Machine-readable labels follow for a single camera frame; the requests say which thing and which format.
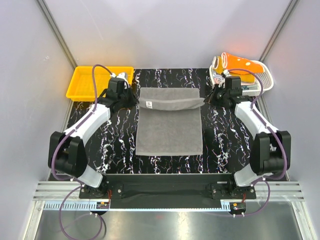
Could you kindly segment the brown yellow bear towel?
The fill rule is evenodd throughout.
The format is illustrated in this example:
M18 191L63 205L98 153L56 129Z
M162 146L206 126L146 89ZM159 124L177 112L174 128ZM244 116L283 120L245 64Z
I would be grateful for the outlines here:
M224 69L222 67L222 58L220 56L215 56L212 60L212 70L218 74L218 75L222 75L222 73L224 72ZM236 74L236 73L230 73L232 76L234 77L240 77L241 81L243 83L246 83L246 84L254 84L255 83L255 80L256 78L250 74L250 73L247 73L247 74Z

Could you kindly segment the orange white patterned towel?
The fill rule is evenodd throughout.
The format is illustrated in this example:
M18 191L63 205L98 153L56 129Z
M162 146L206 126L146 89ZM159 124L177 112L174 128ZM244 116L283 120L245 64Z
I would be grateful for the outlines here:
M247 74L247 72L243 70L250 71L254 74L260 74L265 72L265 69L260 64L255 63L247 58L232 55L227 52L223 52L220 57L222 68L224 70L228 70L229 72L239 75Z

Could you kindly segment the grey towel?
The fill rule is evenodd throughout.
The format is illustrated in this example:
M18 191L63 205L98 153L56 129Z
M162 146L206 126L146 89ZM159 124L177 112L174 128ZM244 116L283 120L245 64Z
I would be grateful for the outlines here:
M142 87L136 132L138 156L195 156L203 154L198 88Z

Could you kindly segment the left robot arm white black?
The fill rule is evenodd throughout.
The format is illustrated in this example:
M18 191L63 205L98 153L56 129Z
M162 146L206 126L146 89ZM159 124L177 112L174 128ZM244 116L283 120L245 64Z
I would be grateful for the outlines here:
M104 177L88 164L85 146L91 136L108 122L119 110L136 106L137 98L124 72L113 75L97 102L73 126L64 132L55 131L50 136L48 167L77 179L90 186L90 192L97 198L108 193Z

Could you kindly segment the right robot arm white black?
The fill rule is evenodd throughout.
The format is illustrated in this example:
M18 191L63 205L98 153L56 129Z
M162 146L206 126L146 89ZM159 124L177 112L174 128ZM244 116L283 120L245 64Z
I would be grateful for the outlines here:
M291 164L291 135L268 122L257 109L255 101L243 95L239 77L227 76L224 83L215 83L204 102L232 110L253 138L249 164L235 172L233 182L227 185L230 197L239 198L245 187L260 180L281 180L285 177Z

